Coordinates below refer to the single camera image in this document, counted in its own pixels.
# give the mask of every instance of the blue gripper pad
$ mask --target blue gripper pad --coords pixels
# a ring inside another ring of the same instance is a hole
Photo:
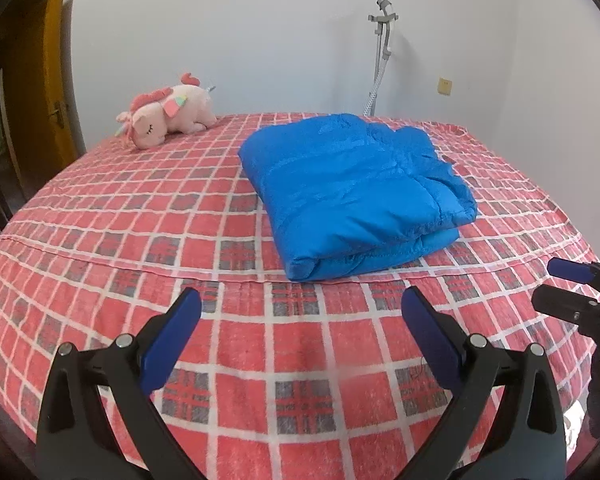
[[[551,258],[546,264],[546,270],[556,278],[582,283],[583,285],[590,283],[594,278],[589,264],[579,264],[562,258]]]
[[[402,318],[440,387],[458,394],[466,334],[456,320],[436,312],[416,286],[402,295]]]
[[[164,316],[167,321],[142,356],[140,388],[145,395],[159,390],[169,379],[202,316],[200,294],[193,288],[185,289]]]

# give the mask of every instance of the plaid pattern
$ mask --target plaid pattern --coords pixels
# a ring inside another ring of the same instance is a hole
[[[310,115],[272,116],[227,116],[206,134],[171,136],[141,153],[106,140],[40,190],[0,239],[173,278],[285,281],[280,260],[269,255],[269,219],[237,156],[243,140],[263,124]],[[458,267],[467,274],[493,272],[583,244],[541,189],[463,128],[372,120],[424,129],[472,188],[480,218],[435,256],[349,281],[446,276]]]
[[[541,190],[462,128],[416,124],[478,201],[479,218],[455,244],[338,283],[285,279],[237,149],[263,124],[303,117],[228,117],[144,152],[108,140],[17,213],[0,236],[0,402],[31,438],[59,342],[100,348],[137,333],[186,286],[200,291],[203,316],[154,402],[210,478],[231,478],[236,464],[254,478],[393,478],[447,402],[400,316],[408,285],[468,333],[514,349],[541,342],[563,404],[580,395],[592,342],[536,314],[530,293],[558,283],[546,275],[549,257],[595,256]],[[110,391],[103,396],[137,461]]]
[[[278,433],[335,431],[329,381],[276,382],[276,418]]]

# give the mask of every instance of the plush ear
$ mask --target plush ear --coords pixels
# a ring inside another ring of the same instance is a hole
[[[174,98],[167,99],[165,102],[162,103],[162,109],[164,110],[164,113],[167,114],[167,116],[173,117],[178,113],[178,110],[182,108],[182,105],[185,103],[186,100],[186,96],[179,95]]]
[[[122,112],[116,117],[116,121],[119,123],[126,123],[129,119],[131,119],[131,114],[129,112]]]

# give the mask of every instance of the metal stand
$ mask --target metal stand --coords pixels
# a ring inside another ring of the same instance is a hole
[[[587,284],[600,292],[600,264],[579,264],[553,258],[547,265],[552,276]],[[593,298],[551,285],[540,285],[533,293],[534,309],[578,326],[578,332],[596,343],[591,363],[591,382],[587,397],[589,431],[600,436],[600,303]]]
[[[391,56],[391,50],[389,49],[389,35],[391,34],[391,22],[398,19],[398,15],[395,12],[388,12],[387,7],[391,10],[391,2],[389,0],[378,0],[376,2],[382,11],[380,16],[369,15],[368,19],[370,22],[378,24],[376,27],[376,35],[378,36],[378,42],[376,46],[376,69],[374,71],[374,86],[372,91],[369,93],[369,103],[365,108],[365,116],[373,117],[376,114],[376,98],[378,97],[378,88],[382,81],[382,75],[384,74],[384,67],[386,62]],[[382,34],[384,33],[384,26],[386,25],[386,34],[384,35],[384,44],[382,41]]]

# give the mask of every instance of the electrical outlet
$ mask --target electrical outlet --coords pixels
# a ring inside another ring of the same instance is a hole
[[[451,87],[453,83],[449,79],[440,78],[438,81],[438,93],[442,95],[451,95]]]

